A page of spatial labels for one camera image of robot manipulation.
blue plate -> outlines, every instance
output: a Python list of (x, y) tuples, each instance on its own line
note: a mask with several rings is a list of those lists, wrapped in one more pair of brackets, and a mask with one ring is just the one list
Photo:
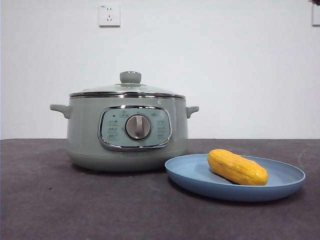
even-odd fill
[(296, 192), (306, 178), (301, 169), (290, 164), (255, 156), (243, 157), (256, 161), (268, 171), (266, 185), (239, 185), (216, 175), (209, 167), (207, 154), (177, 156), (164, 165), (169, 177), (184, 189), (210, 198), (239, 202), (287, 197)]

lid rim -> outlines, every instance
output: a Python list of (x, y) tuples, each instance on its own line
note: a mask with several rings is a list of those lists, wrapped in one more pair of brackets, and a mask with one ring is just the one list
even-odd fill
[(69, 97), (103, 97), (103, 96), (154, 96), (154, 97), (169, 97), (177, 99), (186, 99), (183, 95), (161, 93), (161, 92), (137, 92), (137, 91), (87, 91), (70, 93)]

cooker handle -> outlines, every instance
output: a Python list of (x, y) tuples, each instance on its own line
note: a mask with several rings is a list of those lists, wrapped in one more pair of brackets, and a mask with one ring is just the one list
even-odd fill
[(198, 112), (198, 111), (199, 111), (198, 106), (187, 106), (185, 108), (186, 118), (189, 119), (191, 117), (191, 114)]
[(62, 105), (62, 104), (51, 104), (50, 109), (52, 111), (57, 111), (57, 112), (63, 113), (63, 115), (66, 119), (69, 119), (71, 117), (71, 112), (72, 112), (71, 106)]

yellow food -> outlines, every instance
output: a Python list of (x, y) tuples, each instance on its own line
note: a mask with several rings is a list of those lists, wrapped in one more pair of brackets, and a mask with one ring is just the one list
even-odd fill
[(228, 150), (215, 149), (208, 154), (212, 171), (241, 185), (266, 185), (268, 172), (255, 161)]

control panel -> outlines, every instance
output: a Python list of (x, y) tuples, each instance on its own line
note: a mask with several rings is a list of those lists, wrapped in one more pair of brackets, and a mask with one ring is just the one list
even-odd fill
[(98, 138), (103, 147), (115, 151), (163, 148), (172, 129), (167, 111), (154, 106), (113, 106), (100, 117)]

